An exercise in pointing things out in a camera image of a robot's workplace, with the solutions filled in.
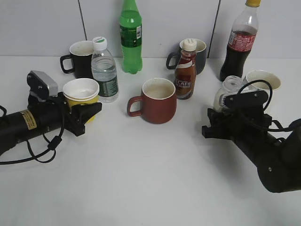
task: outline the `white wall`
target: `white wall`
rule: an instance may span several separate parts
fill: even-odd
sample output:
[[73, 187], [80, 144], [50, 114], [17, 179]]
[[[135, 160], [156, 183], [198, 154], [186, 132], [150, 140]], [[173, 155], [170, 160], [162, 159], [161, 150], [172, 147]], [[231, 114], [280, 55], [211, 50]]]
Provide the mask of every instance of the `white wall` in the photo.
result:
[[0, 0], [1, 56], [61, 56], [84, 39], [76, 0]]
[[[219, 0], [136, 0], [143, 18], [143, 56], [167, 57], [194, 37], [208, 47]], [[80, 0], [87, 38], [105, 36], [121, 56], [123, 0]], [[210, 57], [225, 57], [229, 33], [245, 0], [221, 0]], [[262, 0], [250, 58], [301, 58], [298, 0]], [[0, 0], [0, 56], [61, 56], [85, 39], [77, 0]]]
[[[221, 0], [211, 58], [225, 57], [232, 24], [244, 4], [244, 0]], [[301, 58], [300, 9], [299, 0], [262, 0], [259, 31], [249, 58]]]
[[[167, 57], [185, 38], [209, 46], [218, 0], [136, 0], [143, 20], [143, 57]], [[114, 56], [122, 56], [119, 17], [123, 0], [80, 0], [87, 38], [104, 36]]]

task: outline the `green plastic bottle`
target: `green plastic bottle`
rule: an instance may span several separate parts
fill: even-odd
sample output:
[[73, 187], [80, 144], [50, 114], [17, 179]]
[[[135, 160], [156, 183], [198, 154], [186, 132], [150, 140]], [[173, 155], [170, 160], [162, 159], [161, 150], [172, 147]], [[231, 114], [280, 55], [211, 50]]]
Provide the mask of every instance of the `green plastic bottle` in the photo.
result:
[[142, 18], [135, 0], [125, 0], [120, 17], [120, 35], [125, 72], [136, 74], [142, 70]]

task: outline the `table surface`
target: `table surface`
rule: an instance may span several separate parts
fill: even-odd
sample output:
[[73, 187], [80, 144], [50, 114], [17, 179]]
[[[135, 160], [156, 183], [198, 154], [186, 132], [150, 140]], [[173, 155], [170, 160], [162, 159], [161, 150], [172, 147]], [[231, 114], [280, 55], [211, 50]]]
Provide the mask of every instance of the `table surface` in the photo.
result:
[[[49, 164], [0, 167], [1, 226], [301, 225], [300, 192], [269, 193], [232, 142], [201, 135], [221, 86], [215, 75], [222, 59], [207, 61], [193, 97], [179, 100], [174, 118], [162, 125], [128, 117], [126, 106], [149, 78], [173, 77], [165, 59], [144, 59], [136, 75], [122, 72], [121, 59], [116, 63], [119, 98], [103, 105], [85, 135], [65, 132]], [[63, 74], [58, 57], [3, 56], [0, 67], [0, 104], [8, 113], [26, 108], [30, 70], [46, 72], [60, 90], [73, 79]], [[282, 80], [271, 115], [285, 126], [299, 118], [301, 59], [248, 59], [245, 72], [254, 69]], [[42, 137], [31, 143], [35, 153], [46, 147]], [[0, 161], [29, 156], [22, 143]]]

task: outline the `glass jar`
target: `glass jar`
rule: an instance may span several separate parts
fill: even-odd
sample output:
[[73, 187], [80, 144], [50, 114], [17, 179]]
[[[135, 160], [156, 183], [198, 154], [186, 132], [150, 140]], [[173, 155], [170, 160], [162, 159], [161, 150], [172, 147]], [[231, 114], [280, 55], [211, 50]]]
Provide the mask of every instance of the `glass jar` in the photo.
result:
[[215, 95], [213, 109], [216, 112], [222, 112], [224, 107], [220, 106], [221, 95], [226, 93], [238, 92], [242, 86], [243, 80], [241, 78], [234, 75], [228, 76], [222, 83], [222, 87], [220, 88], [220, 90]]

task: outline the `mug rim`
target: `mug rim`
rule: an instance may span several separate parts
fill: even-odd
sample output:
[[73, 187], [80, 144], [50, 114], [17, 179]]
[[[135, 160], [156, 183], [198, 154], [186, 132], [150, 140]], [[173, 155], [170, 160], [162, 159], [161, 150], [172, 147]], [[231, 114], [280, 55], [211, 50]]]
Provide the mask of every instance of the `mug rim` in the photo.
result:
[[[195, 38], [192, 38], [192, 39], [196, 40], [197, 42], [198, 42], [198, 41], [201, 42], [201, 43], [204, 44], [204, 46], [205, 46], [202, 50], [197, 51], [197, 53], [201, 53], [201, 52], [203, 52], [203, 51], [205, 51], [205, 50], [207, 49], [207, 44], [206, 44], [203, 40], [201, 40], [201, 39], [195, 39]], [[183, 39], [183, 40], [180, 41], [180, 43], [179, 43], [179, 46], [180, 46], [181, 49], [183, 49], [183, 48], [182, 48], [182, 45], [183, 45], [184, 40], [185, 40], [185, 39]]]
[[[173, 88], [174, 88], [174, 91], [171, 95], [169, 95], [168, 97], [165, 97], [165, 98], [153, 98], [153, 97], [150, 97], [149, 95], [146, 94], [146, 92], [144, 91], [144, 87], [146, 86], [147, 83], [149, 83], [150, 81], [152, 80], [162, 80], [162, 81], [167, 81], [168, 83], [172, 84], [173, 85]], [[153, 100], [166, 100], [166, 99], [169, 99], [171, 98], [174, 94], [175, 94], [175, 91], [176, 91], [176, 88], [174, 86], [174, 84], [168, 80], [168, 79], [164, 79], [164, 78], [152, 78], [152, 79], [148, 79], [142, 86], [142, 92], [145, 96], [147, 96], [148, 98], [150, 99], [153, 99]]]
[[86, 57], [86, 56], [92, 55], [92, 54], [93, 54], [93, 51], [92, 51], [92, 53], [90, 53], [90, 54], [82, 54], [82, 55], [74, 54], [74, 53], [72, 52], [71, 49], [72, 49], [74, 46], [79, 45], [79, 44], [81, 44], [81, 43], [91, 43], [91, 44], [92, 44], [92, 48], [93, 48], [93, 42], [92, 42], [92, 41], [84, 40], [84, 41], [78, 41], [78, 42], [73, 43], [73, 44], [69, 47], [69, 52], [70, 52], [72, 55], [75, 55], [75, 56], [78, 56], [78, 57]]
[[[252, 71], [248, 72], [248, 74], [246, 74], [246, 76], [244, 77], [244, 79], [247, 82], [251, 82], [251, 81], [249, 81], [248, 76], [249, 76], [249, 74], [254, 73], [254, 72], [264, 72], [264, 73], [272, 75], [275, 79], [277, 79], [279, 81], [279, 86], [277, 88], [273, 89], [273, 91], [278, 90], [278, 89], [281, 88], [281, 85], [282, 85], [281, 80], [274, 73], [271, 73], [271, 72], [268, 72], [268, 71], [265, 71], [265, 70], [252, 70]], [[264, 90], [264, 91], [269, 91], [269, 89], [262, 89], [262, 88], [259, 88], [259, 87], [255, 86], [254, 84], [252, 84], [251, 86], [255, 87], [256, 89], [260, 89], [260, 90]]]

